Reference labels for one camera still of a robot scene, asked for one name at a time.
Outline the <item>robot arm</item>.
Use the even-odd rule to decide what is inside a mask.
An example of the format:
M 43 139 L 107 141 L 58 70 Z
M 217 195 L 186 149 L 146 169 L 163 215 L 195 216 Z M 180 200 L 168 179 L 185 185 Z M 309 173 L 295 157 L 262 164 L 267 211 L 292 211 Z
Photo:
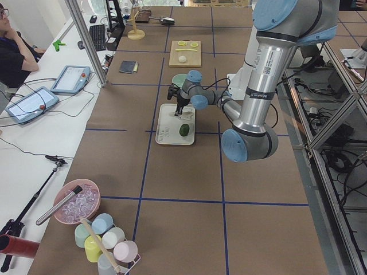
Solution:
M 232 123 L 221 138 L 229 160 L 246 162 L 273 155 L 278 137 L 265 119 L 278 81 L 297 47 L 335 36 L 338 13 L 339 1 L 258 1 L 252 17 L 258 47 L 243 103 L 238 104 L 226 91 L 204 89 L 202 74 L 191 70 L 180 88 L 170 86 L 167 93 L 168 99 L 177 99 L 175 115 L 188 104 L 196 110 L 216 105 Z

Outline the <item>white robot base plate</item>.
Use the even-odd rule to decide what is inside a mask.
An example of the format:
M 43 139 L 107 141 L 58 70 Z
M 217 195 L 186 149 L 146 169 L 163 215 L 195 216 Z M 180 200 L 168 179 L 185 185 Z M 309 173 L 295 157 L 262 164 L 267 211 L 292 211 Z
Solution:
M 230 80 L 228 91 L 234 100 L 243 100 L 245 98 L 245 91 L 249 82 L 249 74 L 227 74 Z

